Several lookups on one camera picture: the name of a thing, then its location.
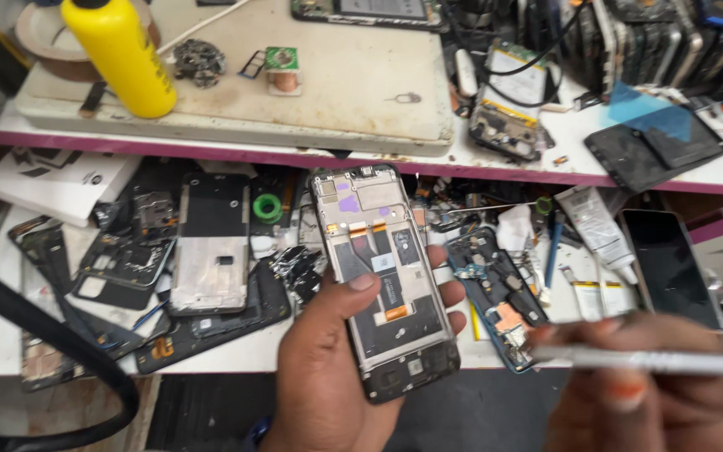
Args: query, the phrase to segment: yellow bottle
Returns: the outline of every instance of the yellow bottle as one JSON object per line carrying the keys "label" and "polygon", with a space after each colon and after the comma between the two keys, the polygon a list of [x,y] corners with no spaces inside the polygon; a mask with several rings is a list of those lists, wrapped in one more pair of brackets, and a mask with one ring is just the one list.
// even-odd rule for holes
{"label": "yellow bottle", "polygon": [[130,113],[157,118],[177,93],[130,0],[64,0],[60,14]]}

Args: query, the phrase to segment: blue protective film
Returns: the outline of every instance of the blue protective film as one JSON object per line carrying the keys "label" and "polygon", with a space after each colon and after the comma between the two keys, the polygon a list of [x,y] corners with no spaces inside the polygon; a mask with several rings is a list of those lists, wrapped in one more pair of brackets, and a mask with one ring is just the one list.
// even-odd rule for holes
{"label": "blue protective film", "polygon": [[613,87],[604,122],[602,126],[605,127],[624,124],[641,132],[657,128],[673,139],[691,140],[691,112],[688,109],[673,105],[665,98],[637,92],[620,81]]}

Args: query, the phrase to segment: copper coil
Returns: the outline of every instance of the copper coil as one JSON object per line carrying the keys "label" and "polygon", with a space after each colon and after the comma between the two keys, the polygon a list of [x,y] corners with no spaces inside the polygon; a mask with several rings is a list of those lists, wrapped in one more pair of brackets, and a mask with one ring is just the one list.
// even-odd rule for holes
{"label": "copper coil", "polygon": [[282,92],[292,92],[297,89],[297,74],[280,73],[275,75],[275,87]]}

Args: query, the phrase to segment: black floor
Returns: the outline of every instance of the black floor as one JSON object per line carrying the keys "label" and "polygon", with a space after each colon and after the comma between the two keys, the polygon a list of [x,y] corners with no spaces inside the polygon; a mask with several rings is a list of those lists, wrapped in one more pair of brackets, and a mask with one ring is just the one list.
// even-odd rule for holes
{"label": "black floor", "polygon": [[[536,452],[568,371],[462,371],[407,396],[386,452]],[[274,414],[275,375],[167,375],[147,449],[242,450],[247,430]]]}

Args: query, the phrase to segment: white cable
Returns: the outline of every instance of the white cable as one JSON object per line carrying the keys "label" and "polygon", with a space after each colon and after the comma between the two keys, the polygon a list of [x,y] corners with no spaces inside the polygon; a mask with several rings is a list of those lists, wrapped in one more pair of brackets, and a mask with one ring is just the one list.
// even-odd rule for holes
{"label": "white cable", "polygon": [[249,2],[250,0],[239,0],[236,5],[231,6],[230,8],[227,8],[226,10],[222,11],[221,13],[215,15],[214,17],[207,18],[206,20],[203,20],[202,22],[198,23],[195,26],[192,26],[188,30],[184,31],[180,36],[177,36],[175,39],[172,39],[168,43],[164,44],[161,48],[158,49],[158,55],[161,55],[163,52],[169,50],[170,48],[178,45],[181,41],[191,36],[196,31],[200,30],[206,25],[211,24],[214,21],[219,20],[220,18],[229,15],[233,11],[237,10],[241,5],[244,5],[245,3]]}

